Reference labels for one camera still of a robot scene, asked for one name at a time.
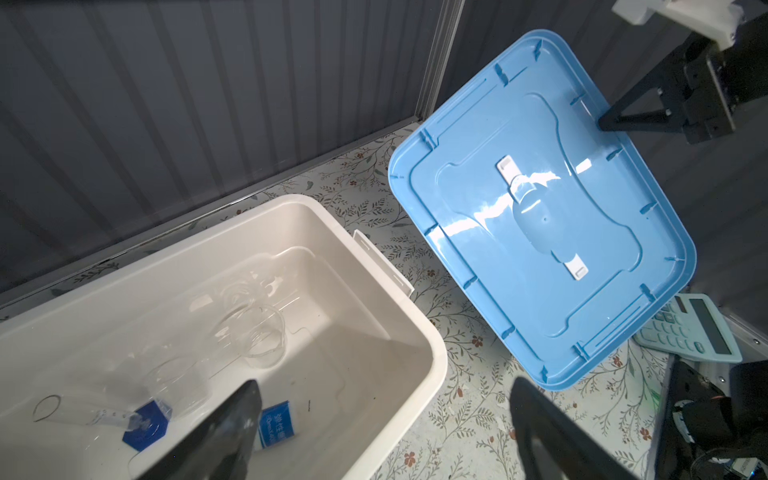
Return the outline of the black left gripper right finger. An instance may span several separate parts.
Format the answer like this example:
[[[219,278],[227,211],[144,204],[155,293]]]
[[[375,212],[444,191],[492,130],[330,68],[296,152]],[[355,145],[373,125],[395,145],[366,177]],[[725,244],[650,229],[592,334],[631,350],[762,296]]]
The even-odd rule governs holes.
[[[634,477],[525,378],[513,383],[510,412],[527,479]]]

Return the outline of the clear glass flask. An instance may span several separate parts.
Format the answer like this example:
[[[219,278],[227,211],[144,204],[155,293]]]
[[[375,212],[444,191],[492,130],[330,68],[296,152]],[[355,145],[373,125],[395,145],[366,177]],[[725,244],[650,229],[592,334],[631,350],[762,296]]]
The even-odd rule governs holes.
[[[282,361],[286,351],[281,312],[256,301],[234,307],[211,332],[210,358],[220,365],[243,358],[254,368],[270,369]]]

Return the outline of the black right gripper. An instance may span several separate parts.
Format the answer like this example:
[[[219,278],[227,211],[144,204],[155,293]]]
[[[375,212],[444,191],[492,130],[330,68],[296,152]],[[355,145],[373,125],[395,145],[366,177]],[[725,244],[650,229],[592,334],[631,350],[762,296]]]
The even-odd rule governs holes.
[[[661,107],[626,111],[651,92]],[[735,43],[722,51],[693,33],[631,87],[598,125],[603,131],[683,133],[690,144],[736,130],[741,105],[767,95],[767,15],[740,25]]]

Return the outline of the small clear glass beaker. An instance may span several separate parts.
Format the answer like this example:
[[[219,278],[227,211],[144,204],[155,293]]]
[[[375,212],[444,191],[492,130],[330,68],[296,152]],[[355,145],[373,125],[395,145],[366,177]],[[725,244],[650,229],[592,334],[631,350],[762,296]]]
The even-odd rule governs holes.
[[[148,372],[143,383],[169,420],[197,411],[210,397],[208,379],[197,359],[190,355],[166,360]]]

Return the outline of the blue plastic bin lid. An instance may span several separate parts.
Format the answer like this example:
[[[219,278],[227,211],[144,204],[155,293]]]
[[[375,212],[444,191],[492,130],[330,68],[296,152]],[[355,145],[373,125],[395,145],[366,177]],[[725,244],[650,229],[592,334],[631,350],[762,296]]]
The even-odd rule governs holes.
[[[524,34],[394,152],[389,186],[532,380],[574,386],[692,279],[694,243],[565,40]]]

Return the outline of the blue base graduated cylinder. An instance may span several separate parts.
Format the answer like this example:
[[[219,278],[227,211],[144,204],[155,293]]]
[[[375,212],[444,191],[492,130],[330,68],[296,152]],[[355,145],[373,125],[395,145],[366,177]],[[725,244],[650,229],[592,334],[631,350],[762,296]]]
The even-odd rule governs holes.
[[[32,421],[54,422],[84,427],[110,427],[123,432],[122,442],[142,452],[167,433],[169,419],[163,409],[150,401],[136,411],[120,410],[88,403],[59,394],[37,402]]]

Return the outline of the blue cap clear bottle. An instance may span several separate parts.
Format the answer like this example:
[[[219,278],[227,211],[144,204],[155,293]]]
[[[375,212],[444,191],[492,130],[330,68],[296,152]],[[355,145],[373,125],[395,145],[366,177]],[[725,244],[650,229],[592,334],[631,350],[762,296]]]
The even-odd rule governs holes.
[[[290,401],[264,409],[259,417],[253,451],[269,449],[296,436],[296,424]]]

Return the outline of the white plastic storage bin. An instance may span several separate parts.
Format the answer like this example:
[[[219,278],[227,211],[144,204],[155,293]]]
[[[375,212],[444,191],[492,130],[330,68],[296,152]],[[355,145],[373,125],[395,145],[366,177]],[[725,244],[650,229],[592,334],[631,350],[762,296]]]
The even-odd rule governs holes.
[[[296,436],[252,451],[244,479],[367,479],[446,375],[443,341],[411,293],[316,200],[269,201],[2,324],[1,475],[139,479],[255,380],[262,411],[291,402]],[[273,368],[210,358],[213,328],[249,301],[285,320]],[[152,401],[145,375],[182,355],[197,359],[210,397],[142,452],[118,429],[32,421],[51,394],[136,411]]]

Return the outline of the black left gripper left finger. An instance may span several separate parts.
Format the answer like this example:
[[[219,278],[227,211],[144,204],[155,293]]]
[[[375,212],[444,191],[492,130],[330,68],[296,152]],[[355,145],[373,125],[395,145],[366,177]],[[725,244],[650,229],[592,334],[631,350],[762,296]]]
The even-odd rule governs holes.
[[[248,380],[139,479],[244,479],[262,412]]]

